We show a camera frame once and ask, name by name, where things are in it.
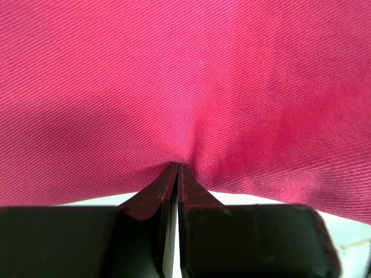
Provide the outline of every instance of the pink cloth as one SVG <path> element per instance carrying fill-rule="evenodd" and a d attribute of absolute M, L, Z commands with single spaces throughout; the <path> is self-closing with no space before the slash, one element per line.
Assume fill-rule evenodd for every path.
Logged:
<path fill-rule="evenodd" d="M 0 1 L 0 204 L 168 161 L 371 223 L 371 1 Z"/>

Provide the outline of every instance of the ribbed fabric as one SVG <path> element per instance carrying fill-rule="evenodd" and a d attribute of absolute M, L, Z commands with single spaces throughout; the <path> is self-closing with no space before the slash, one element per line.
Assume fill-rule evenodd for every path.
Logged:
<path fill-rule="evenodd" d="M 0 204 L 214 191 L 371 223 L 371 1 L 0 2 Z"/>

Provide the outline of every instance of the textured fabric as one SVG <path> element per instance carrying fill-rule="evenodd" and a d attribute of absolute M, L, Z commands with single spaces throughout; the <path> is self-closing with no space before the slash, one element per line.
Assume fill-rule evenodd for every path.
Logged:
<path fill-rule="evenodd" d="M 167 161 L 371 223 L 371 1 L 0 1 L 0 204 Z"/>

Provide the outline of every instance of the dark object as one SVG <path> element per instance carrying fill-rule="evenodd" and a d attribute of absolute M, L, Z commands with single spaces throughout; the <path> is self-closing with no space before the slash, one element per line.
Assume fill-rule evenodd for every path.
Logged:
<path fill-rule="evenodd" d="M 224 206 L 189 166 L 170 163 L 118 207 L 0 210 L 0 277 L 171 277 L 177 203 L 183 277 L 340 275 L 310 207 Z"/>

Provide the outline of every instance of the white surface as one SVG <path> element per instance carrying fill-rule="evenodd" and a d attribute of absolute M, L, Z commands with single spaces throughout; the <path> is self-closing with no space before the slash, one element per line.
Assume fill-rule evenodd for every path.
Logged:
<path fill-rule="evenodd" d="M 102 197 L 68 205 L 116 206 L 131 198 L 135 193 Z M 279 203 L 257 196 L 211 192 L 224 204 L 273 204 Z M 319 212 L 326 223 L 333 244 L 339 255 L 343 274 L 341 278 L 364 278 L 371 250 L 371 225 L 348 220 L 328 213 Z M 179 242 L 178 226 L 176 242 Z M 179 244 L 175 244 L 173 278 L 181 278 Z"/>

